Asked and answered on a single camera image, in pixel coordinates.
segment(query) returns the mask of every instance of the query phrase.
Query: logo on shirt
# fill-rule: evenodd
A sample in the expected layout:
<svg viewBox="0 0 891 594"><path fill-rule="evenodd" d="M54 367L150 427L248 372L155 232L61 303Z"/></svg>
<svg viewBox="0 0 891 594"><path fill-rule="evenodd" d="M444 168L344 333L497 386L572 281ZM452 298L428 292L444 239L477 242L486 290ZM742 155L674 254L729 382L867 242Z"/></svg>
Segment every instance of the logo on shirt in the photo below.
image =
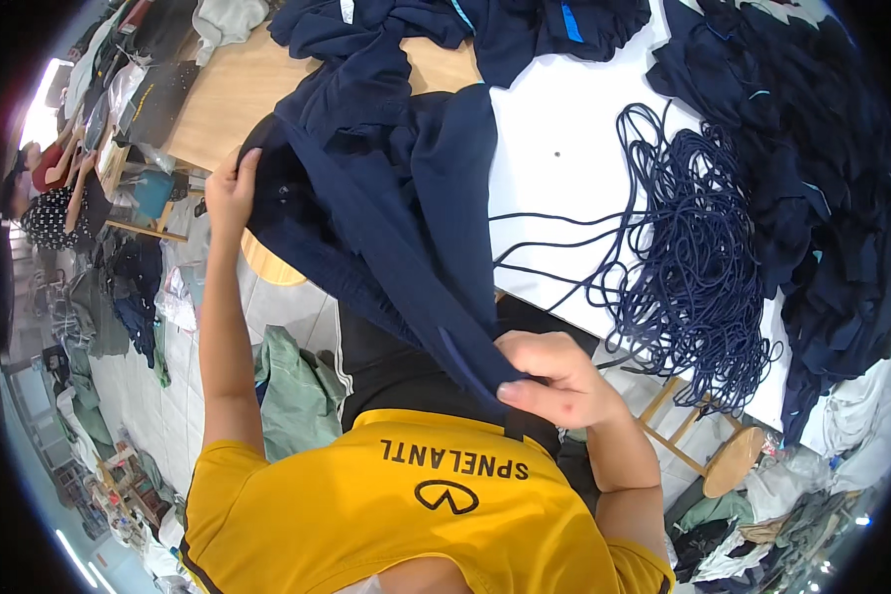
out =
<svg viewBox="0 0 891 594"><path fill-rule="evenodd" d="M419 503L433 510L448 501L449 508L457 516L479 506L479 496L473 490L452 481L423 481L416 485L413 494Z"/></svg>

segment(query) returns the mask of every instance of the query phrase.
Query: hand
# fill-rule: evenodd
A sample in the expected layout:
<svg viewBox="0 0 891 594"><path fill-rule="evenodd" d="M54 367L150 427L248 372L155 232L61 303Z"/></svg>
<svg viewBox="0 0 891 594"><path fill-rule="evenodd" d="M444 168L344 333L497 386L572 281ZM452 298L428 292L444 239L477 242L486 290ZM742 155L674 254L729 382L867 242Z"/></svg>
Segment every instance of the hand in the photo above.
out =
<svg viewBox="0 0 891 594"><path fill-rule="evenodd" d="M591 427L628 413L617 391L568 334L513 330L500 336L495 346L519 371L548 380L547 386L530 379L502 384L498 398L508 406L565 429Z"/></svg>
<svg viewBox="0 0 891 594"><path fill-rule="evenodd" d="M83 162L80 163L80 173L86 175L92 168L96 166L96 157L99 155L98 150L94 150L90 152L88 155L83 157Z"/></svg>
<svg viewBox="0 0 891 594"><path fill-rule="evenodd" d="M235 148L205 182L205 205L211 220L212 240L240 242L254 201L254 176L261 149L253 148L238 165Z"/></svg>

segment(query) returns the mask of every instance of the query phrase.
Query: fluorescent light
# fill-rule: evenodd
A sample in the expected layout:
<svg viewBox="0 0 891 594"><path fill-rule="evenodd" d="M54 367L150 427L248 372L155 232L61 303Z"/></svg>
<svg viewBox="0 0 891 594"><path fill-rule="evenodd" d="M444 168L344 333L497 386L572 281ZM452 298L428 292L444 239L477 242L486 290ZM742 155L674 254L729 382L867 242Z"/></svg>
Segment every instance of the fluorescent light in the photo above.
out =
<svg viewBox="0 0 891 594"><path fill-rule="evenodd" d="M99 578L99 582L102 583L102 587L109 590L109 594L116 594L116 590L112 589L112 587L109 586L109 583L105 580L102 574L99 573L99 570L96 569L96 566L92 564L91 561L88 563L88 565L89 568L92 569L92 572L95 573L96 577Z"/></svg>
<svg viewBox="0 0 891 594"><path fill-rule="evenodd" d="M62 547L66 549L66 552L69 553L69 558L73 560L73 563L76 564L77 567L80 568L80 571L83 572L83 577L86 579L86 582L89 583L89 586L93 588L98 588L99 584L96 583L96 579L89 575L89 572L86 571L86 566L83 565L83 562L80 561L80 558L76 556L76 552L69 545L69 541L66 540L66 535L63 534L60 530L56 531L56 536L59 538L59 541L62 543Z"/></svg>

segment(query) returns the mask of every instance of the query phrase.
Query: clothing label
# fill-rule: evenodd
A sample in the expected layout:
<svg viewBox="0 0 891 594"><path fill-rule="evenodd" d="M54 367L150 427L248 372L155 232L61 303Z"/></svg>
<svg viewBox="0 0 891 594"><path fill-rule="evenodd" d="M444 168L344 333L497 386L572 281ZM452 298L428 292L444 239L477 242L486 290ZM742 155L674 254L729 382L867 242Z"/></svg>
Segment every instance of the clothing label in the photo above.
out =
<svg viewBox="0 0 891 594"><path fill-rule="evenodd" d="M340 14L343 15L344 23L353 24L353 0L340 0Z"/></svg>

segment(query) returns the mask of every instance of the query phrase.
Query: wooden stool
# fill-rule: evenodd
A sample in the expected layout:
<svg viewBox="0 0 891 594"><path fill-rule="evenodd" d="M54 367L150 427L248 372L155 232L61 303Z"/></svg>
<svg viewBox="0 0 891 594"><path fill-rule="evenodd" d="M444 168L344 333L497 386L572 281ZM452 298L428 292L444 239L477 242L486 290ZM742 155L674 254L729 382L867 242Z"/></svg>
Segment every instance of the wooden stool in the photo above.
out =
<svg viewBox="0 0 891 594"><path fill-rule="evenodd" d="M679 377L671 377L659 394L653 398L653 401L647 405L637 421L641 424L643 431L653 437L657 442L671 451L677 458L682 460L691 469L698 472L706 480L703 482L703 494L710 498L721 497L722 495L732 491L740 481L742 481L749 469L755 464L756 458L762 451L762 445L765 443L766 434L759 427L743 427L730 414L723 414L726 421L733 426L736 432L727 440L725 444L713 455L710 463L705 467L699 462L690 458L677 447L677 442L686 434L693 423L699 419L701 412L700 407L694 407L687 415L683 423L674 431L670 439L658 434L648 425L650 419L661 406L674 393L674 388L681 380ZM704 403L708 403L709 399L704 399Z"/></svg>
<svg viewBox="0 0 891 594"><path fill-rule="evenodd" d="M241 236L241 252L244 253L245 259L248 260L250 269L260 278L267 280L273 285L293 287L307 282L307 277L297 272L295 268L261 245L261 242L247 229L244 230L244 235Z"/></svg>

